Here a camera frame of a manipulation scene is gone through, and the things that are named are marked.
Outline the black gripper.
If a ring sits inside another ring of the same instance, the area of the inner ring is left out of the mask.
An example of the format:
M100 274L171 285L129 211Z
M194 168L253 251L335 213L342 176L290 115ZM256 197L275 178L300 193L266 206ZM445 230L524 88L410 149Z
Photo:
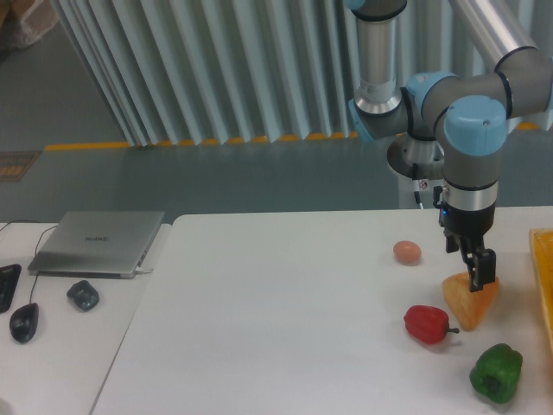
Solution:
M482 240L492 228L494 214L495 204L476 211L461 210L447 203L440 207L439 224L446 239L446 253L461 251L470 292L482 291L496 278L496 253L485 248Z

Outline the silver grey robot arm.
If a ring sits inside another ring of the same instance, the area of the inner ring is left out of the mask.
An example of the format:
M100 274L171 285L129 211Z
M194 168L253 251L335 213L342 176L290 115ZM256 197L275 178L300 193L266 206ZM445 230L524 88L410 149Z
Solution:
M442 151L434 204L448 252L467 266L470 291L496 277L496 255L484 237L493 224L502 152L511 118L552 107L552 61L537 48L503 1L454 1L454 14L487 73L413 75L397 83L395 36L404 1L349 1L359 50L359 87L348 106L366 140L406 133Z

